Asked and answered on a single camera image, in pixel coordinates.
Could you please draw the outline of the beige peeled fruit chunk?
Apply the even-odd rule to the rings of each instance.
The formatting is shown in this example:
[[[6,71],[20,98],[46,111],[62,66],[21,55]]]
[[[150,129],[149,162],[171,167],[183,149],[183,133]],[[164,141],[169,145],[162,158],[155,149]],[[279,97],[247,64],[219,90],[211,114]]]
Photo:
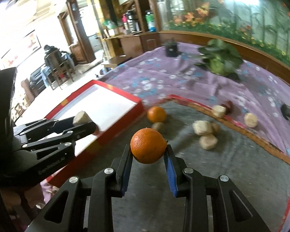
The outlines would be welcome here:
[[[91,122],[91,118],[85,111],[78,112],[73,118],[74,126],[82,125],[82,124],[86,124],[90,122]]]

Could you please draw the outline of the orange mandarin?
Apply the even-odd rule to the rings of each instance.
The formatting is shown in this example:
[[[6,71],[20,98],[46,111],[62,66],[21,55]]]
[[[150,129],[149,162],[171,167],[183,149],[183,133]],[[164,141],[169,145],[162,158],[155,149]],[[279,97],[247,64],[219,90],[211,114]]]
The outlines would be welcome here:
[[[153,106],[147,111],[148,120],[152,123],[165,122],[167,114],[162,107]]]
[[[167,141],[155,129],[143,128],[131,138],[130,149],[134,158],[142,164],[152,164],[164,154]]]

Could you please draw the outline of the brown longan fruit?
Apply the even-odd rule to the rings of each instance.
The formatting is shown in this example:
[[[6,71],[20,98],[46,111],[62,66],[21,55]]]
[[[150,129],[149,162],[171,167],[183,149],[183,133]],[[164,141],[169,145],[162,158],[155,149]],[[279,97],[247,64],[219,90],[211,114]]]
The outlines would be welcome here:
[[[162,122],[156,122],[152,125],[151,127],[152,129],[160,132],[160,133],[163,133],[164,132],[164,129],[165,129],[165,124],[162,123]]]
[[[217,135],[221,131],[220,125],[217,123],[212,123],[213,134]]]

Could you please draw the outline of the dark red jujube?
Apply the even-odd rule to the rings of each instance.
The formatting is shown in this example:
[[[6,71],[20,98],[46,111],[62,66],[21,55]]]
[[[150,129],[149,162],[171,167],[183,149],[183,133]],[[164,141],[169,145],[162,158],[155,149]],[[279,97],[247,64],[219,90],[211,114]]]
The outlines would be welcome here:
[[[226,101],[221,104],[222,107],[226,108],[226,114],[230,114],[233,111],[232,101]]]

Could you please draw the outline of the red white shallow box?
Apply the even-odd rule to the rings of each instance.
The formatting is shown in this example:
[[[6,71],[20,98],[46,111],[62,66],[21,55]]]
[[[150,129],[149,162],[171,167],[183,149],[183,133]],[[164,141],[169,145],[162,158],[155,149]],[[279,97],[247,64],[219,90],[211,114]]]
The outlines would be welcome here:
[[[142,100],[126,91],[101,81],[91,80],[72,92],[46,116],[64,119],[85,111],[98,125],[98,136],[76,141],[75,158],[64,168],[48,177],[49,184],[58,188],[81,168],[93,161],[98,152],[130,124],[144,114]]]

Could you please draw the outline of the grey felt mat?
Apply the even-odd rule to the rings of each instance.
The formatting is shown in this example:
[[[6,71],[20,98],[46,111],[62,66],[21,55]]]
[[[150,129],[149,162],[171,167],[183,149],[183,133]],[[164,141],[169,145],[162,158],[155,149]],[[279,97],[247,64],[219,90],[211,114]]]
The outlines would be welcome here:
[[[290,165],[226,126],[221,126],[216,147],[204,150],[192,124],[213,119],[173,101],[161,106],[168,115],[163,135],[175,155],[204,176],[229,176],[269,229],[278,231],[290,197]],[[112,206],[115,231],[183,229],[185,200],[170,191],[163,160],[150,165],[134,161],[128,190]]]

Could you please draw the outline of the wooden chair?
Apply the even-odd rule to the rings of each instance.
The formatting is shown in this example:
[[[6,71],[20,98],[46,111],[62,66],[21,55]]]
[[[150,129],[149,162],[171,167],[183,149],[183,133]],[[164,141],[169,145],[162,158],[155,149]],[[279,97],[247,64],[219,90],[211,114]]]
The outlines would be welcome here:
[[[44,58],[45,64],[50,68],[51,75],[55,79],[55,82],[61,88],[68,80],[74,81],[73,75],[75,75],[74,68],[69,64],[67,59],[64,59],[62,53],[59,50],[54,50],[48,53]]]

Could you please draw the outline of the small wooden stool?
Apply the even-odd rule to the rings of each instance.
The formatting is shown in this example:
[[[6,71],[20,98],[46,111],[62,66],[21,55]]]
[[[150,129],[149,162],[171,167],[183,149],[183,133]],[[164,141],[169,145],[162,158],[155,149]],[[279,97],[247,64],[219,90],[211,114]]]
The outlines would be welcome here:
[[[104,74],[106,74],[111,69],[117,68],[117,66],[124,64],[125,62],[131,59],[132,57],[127,56],[127,55],[120,55],[117,57],[110,58],[109,60],[106,60],[102,63],[102,65],[104,66],[102,68],[102,71]]]

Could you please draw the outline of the purple floral tablecloth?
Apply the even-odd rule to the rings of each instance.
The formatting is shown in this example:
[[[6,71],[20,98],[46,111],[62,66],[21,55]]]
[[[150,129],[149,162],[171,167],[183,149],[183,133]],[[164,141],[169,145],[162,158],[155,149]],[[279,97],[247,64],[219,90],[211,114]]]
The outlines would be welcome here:
[[[234,78],[210,73],[195,65],[198,47],[179,44],[180,55],[168,58],[162,47],[145,52],[102,77],[102,81],[143,99],[146,105],[175,94],[207,106],[232,101],[233,119],[246,113],[258,117],[255,132],[290,157],[290,125],[281,113],[290,106],[290,87],[265,69],[245,61]]]

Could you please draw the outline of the small black clip object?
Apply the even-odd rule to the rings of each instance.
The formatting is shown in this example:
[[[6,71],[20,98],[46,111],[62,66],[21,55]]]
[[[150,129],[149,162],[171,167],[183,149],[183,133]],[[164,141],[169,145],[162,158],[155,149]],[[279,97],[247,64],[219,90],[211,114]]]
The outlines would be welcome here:
[[[290,106],[288,106],[287,104],[282,104],[280,110],[283,117],[289,122],[290,125]]]

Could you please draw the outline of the green leafy vegetable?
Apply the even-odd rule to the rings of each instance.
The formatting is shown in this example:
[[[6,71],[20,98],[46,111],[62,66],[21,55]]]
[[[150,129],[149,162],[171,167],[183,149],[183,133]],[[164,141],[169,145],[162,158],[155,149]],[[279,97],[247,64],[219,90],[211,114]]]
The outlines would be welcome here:
[[[211,39],[207,45],[198,48],[195,65],[208,69],[215,75],[227,77],[244,63],[237,49],[221,39]]]

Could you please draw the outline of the black cylindrical device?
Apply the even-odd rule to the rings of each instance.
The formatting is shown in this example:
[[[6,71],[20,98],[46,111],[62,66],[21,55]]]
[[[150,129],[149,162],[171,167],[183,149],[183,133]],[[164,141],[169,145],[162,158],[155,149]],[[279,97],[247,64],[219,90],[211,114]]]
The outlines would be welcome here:
[[[164,43],[165,55],[168,58],[175,58],[179,55],[177,42],[171,38]]]

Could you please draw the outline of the pink bottle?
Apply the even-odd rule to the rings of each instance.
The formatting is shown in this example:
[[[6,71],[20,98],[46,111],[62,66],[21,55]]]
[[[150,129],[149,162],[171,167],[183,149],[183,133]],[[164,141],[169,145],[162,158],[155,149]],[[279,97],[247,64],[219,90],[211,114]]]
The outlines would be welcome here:
[[[124,25],[125,30],[128,31],[129,30],[129,26],[127,24],[127,18],[126,18],[125,14],[122,15],[121,20],[122,20],[122,23]]]

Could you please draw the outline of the black thermos flask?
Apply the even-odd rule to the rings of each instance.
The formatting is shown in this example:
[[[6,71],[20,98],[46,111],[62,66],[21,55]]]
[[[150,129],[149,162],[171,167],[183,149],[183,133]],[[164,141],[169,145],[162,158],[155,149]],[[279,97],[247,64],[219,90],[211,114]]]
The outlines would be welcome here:
[[[129,27],[129,30],[131,32],[139,32],[140,27],[138,23],[138,18],[134,10],[130,9],[126,12],[126,19],[127,19],[127,24]]]

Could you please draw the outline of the wooden shelf cabinet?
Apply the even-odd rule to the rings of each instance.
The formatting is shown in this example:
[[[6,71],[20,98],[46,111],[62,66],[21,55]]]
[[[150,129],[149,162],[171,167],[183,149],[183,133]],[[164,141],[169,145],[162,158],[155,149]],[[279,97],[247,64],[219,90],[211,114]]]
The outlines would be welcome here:
[[[105,19],[116,19],[123,12],[124,8],[119,0],[99,0],[102,14]],[[141,32],[118,34],[109,38],[113,53],[122,51],[130,57],[137,57],[144,52],[151,51],[161,46],[160,37],[156,32],[149,32],[145,19],[145,12],[150,8],[149,0],[132,0],[136,6],[136,13],[140,21]]]

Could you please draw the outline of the green water bottle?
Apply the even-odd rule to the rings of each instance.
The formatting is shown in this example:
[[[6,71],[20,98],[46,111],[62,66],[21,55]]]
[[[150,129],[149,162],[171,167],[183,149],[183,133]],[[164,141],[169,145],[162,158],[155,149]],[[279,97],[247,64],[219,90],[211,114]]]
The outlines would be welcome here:
[[[156,32],[157,30],[155,27],[154,16],[153,16],[153,12],[151,10],[146,11],[145,18],[146,18],[146,22],[148,25],[148,30],[150,32]]]

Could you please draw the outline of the framed wall painting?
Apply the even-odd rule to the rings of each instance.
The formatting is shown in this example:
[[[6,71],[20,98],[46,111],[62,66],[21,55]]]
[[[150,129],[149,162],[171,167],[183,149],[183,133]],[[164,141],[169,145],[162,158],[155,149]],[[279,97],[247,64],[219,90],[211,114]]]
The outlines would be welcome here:
[[[41,48],[41,44],[35,30],[31,31],[24,37],[24,46],[26,48],[26,52],[30,55]]]

